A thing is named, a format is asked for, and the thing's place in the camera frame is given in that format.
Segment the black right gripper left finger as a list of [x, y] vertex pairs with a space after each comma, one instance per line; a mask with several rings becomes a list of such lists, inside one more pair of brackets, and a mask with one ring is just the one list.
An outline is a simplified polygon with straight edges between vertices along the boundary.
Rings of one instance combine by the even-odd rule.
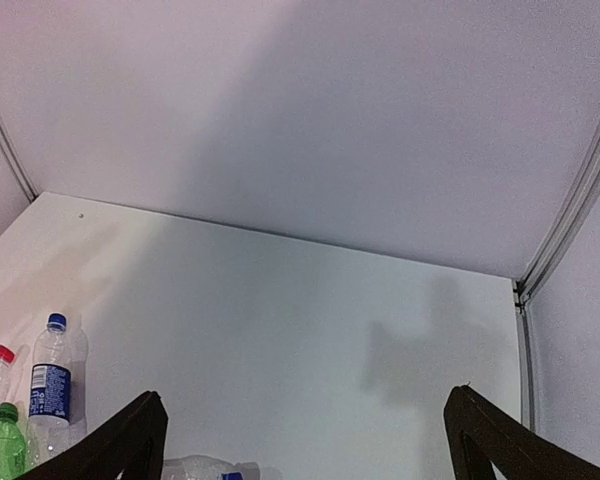
[[159, 479], [168, 416], [146, 391], [78, 444], [25, 473], [24, 479]]

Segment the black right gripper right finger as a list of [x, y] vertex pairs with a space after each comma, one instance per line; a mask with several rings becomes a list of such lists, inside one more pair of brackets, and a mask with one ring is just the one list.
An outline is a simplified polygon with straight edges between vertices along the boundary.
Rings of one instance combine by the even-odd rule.
[[600, 467], [544, 440], [472, 389], [454, 387], [443, 410], [457, 479], [600, 479]]

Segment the clear Pepsi bottle blue label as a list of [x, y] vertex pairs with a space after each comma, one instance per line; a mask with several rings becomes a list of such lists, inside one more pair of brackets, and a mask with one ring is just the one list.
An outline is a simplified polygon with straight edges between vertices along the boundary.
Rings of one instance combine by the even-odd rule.
[[233, 464], [206, 455], [190, 455], [183, 458], [165, 460], [162, 479], [242, 479], [261, 478], [260, 468], [255, 463]]

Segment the clear bottle small blue label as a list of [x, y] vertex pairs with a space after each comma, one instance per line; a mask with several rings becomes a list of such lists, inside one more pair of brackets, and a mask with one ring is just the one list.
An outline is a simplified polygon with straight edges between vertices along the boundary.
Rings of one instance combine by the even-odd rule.
[[49, 315], [32, 356], [27, 420], [28, 463], [38, 466], [87, 434], [88, 339], [62, 313]]

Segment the green plastic bottle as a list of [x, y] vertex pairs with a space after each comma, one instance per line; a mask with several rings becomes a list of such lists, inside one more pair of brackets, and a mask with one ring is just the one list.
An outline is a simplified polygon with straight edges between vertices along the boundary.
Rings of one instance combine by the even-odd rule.
[[14, 404], [0, 404], [0, 479], [16, 479], [26, 470], [27, 443], [18, 420]]

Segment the right aluminium corner post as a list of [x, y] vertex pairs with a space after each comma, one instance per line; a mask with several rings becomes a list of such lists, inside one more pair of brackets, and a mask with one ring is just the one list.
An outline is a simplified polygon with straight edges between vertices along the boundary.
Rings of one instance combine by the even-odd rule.
[[533, 298], [560, 264], [600, 195], [600, 120], [561, 207], [523, 275], [512, 282], [521, 372], [521, 423], [537, 424], [537, 375], [529, 313]]

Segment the aluminium corner post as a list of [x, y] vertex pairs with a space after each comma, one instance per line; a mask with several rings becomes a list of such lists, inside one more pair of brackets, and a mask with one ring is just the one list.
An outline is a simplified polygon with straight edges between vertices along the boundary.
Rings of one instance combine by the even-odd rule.
[[560, 264], [600, 195], [600, 120], [561, 207], [523, 275], [512, 282], [521, 372], [521, 423], [537, 424], [537, 375], [529, 313], [533, 298]]
[[0, 152], [6, 161], [18, 187], [26, 197], [29, 203], [33, 203], [39, 196], [34, 187], [24, 165], [18, 158], [14, 143], [12, 142], [8, 130], [0, 117]]

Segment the left aluminium corner post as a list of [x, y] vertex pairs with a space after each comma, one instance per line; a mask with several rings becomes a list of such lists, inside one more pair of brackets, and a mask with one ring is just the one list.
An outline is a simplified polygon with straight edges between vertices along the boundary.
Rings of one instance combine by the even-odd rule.
[[18, 187], [26, 197], [29, 203], [33, 203], [39, 196], [34, 187], [24, 165], [18, 158], [14, 143], [12, 142], [8, 130], [0, 117], [0, 152], [6, 161]]

